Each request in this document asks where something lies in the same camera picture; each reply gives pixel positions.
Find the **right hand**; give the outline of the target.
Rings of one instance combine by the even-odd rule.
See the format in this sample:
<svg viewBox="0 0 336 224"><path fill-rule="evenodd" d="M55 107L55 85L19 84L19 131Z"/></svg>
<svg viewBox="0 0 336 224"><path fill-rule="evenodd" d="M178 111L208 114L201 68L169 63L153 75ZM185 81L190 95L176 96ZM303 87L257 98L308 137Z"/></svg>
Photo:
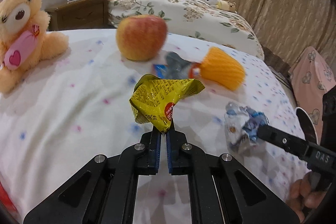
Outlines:
<svg viewBox="0 0 336 224"><path fill-rule="evenodd" d="M316 209L326 196L327 191L313 190L309 180L311 174L312 172L307 173L290 186L286 204L294 211L301 211L304 207Z"/></svg>

